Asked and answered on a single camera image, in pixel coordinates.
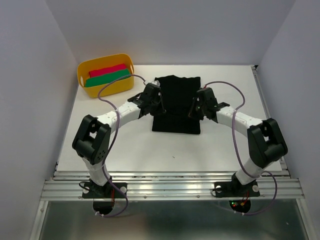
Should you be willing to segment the black t-shirt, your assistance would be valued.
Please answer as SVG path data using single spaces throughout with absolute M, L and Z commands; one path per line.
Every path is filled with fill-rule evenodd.
M 164 114 L 153 117 L 152 131 L 199 135 L 200 121 L 188 117 L 193 98 L 201 87 L 201 78 L 168 75 L 156 77 L 162 90 Z

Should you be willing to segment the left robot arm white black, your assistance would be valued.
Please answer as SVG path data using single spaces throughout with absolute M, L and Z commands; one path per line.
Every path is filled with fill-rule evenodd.
M 156 116 L 165 112 L 161 93 L 155 96 L 139 93 L 113 111 L 96 117 L 86 115 L 72 142 L 72 148 L 82 158 L 90 176 L 82 188 L 102 198 L 109 196 L 115 187 L 111 184 L 112 177 L 106 170 L 105 161 L 120 127 L 146 115 Z

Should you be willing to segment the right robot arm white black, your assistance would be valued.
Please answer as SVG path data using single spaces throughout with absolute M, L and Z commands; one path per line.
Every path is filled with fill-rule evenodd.
M 203 120 L 207 118 L 231 128 L 235 142 L 235 133 L 247 139 L 249 158 L 239 162 L 240 169 L 234 173 L 230 181 L 216 182 L 212 195 L 217 198 L 242 197 L 249 195 L 258 197 L 257 179 L 272 163 L 288 153 L 288 147 L 277 121 L 248 116 L 234 109 L 225 102 L 218 103 L 215 97 L 198 97 L 192 100 L 189 116 Z

